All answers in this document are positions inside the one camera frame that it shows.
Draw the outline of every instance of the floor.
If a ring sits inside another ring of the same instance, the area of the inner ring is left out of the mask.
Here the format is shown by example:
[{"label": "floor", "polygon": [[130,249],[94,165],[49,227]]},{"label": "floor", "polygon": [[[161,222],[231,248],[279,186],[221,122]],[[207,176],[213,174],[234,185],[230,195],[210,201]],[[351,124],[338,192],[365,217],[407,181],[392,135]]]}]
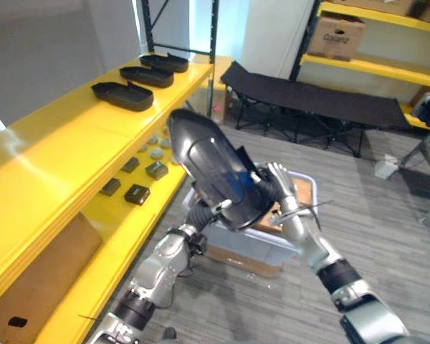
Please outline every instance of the floor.
[{"label": "floor", "polygon": [[[319,201],[333,201],[319,208],[325,237],[411,333],[430,341],[430,227],[416,221],[430,209],[430,168],[417,156],[410,167],[388,180],[373,175],[375,159],[385,153],[401,157],[419,139],[371,131],[362,158],[357,159],[337,147],[326,151],[295,145],[273,138],[274,133],[263,137],[258,130],[235,130],[232,123],[228,118],[223,131],[235,147],[244,145],[254,161],[280,161],[316,180]],[[189,188],[186,181],[138,255],[138,263],[168,227],[182,222],[181,203]],[[155,343],[166,326],[177,329],[183,344],[251,339],[284,344],[348,342],[325,288],[299,257],[286,262],[272,279],[205,257],[195,258],[193,265],[193,276],[178,279],[172,307],[155,311],[144,343]]]}]

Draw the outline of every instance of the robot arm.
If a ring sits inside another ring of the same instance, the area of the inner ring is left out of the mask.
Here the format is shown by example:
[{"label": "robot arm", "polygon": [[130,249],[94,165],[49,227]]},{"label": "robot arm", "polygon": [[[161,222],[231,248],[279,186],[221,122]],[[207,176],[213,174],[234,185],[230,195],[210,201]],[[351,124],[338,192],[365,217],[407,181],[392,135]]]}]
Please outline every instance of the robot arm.
[{"label": "robot arm", "polygon": [[138,344],[154,310],[164,307],[177,276],[188,268],[190,258],[205,252],[202,229],[230,205],[230,200],[213,208],[201,202],[195,204],[185,224],[178,229],[170,228],[153,253],[140,264],[118,306],[102,319],[86,343]]},{"label": "robot arm", "polygon": [[[308,211],[298,211],[295,190],[287,170],[278,163],[267,164],[267,172],[276,188],[282,215],[276,223],[298,249],[310,269],[320,278],[337,309],[344,314],[340,321],[352,344],[424,343],[410,338],[400,318],[371,289],[369,284],[321,235]],[[255,183],[264,183],[252,176]]]}]

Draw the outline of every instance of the yellow shelf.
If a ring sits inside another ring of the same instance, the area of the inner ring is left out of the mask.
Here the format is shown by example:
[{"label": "yellow shelf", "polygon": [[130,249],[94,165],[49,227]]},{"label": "yellow shelf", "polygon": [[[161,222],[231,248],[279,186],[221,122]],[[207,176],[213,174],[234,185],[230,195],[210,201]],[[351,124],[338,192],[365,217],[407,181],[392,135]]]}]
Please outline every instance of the yellow shelf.
[{"label": "yellow shelf", "polygon": [[[115,178],[120,180],[121,187],[111,197],[96,195],[82,210],[107,241],[53,312],[36,344],[82,342],[93,325],[89,317],[96,318],[99,315],[185,178],[182,167],[168,162],[171,152],[166,150],[165,153],[161,162],[167,161],[169,174],[159,181],[154,181],[145,173],[145,167],[153,162],[151,158],[147,153],[138,153],[135,156],[140,165],[132,173],[120,171],[116,174]],[[150,189],[150,196],[143,206],[130,204],[123,198],[133,183]]]},{"label": "yellow shelf", "polygon": [[303,54],[300,64],[302,65],[306,62],[357,70],[360,72],[430,86],[430,68],[424,68],[416,64],[398,62],[390,59],[382,59],[380,57],[358,54],[351,61],[340,61],[338,59],[328,59],[326,57]]},{"label": "yellow shelf", "polygon": [[411,115],[412,107],[409,105],[401,104],[401,109],[403,110],[404,117],[408,121],[409,125],[412,125],[413,127],[422,128],[426,130],[430,130],[430,127],[427,127],[427,124],[425,122],[422,122],[417,117],[413,117]]},{"label": "yellow shelf", "polygon": [[374,11],[371,9],[361,9],[359,7],[333,4],[327,1],[324,1],[320,4],[320,7],[318,9],[319,16],[321,15],[322,11],[339,13],[339,14],[347,14],[350,16],[359,16],[361,18],[377,20],[379,22],[386,22],[390,24],[402,25],[405,27],[412,27],[414,29],[430,32],[430,23],[427,23],[419,19],[411,18],[408,16],[399,16],[396,14],[384,13],[384,12]]},{"label": "yellow shelf", "polygon": [[90,89],[125,83],[113,70],[0,132],[0,296],[210,71],[190,64],[171,87],[149,87],[153,106],[134,113]]}]

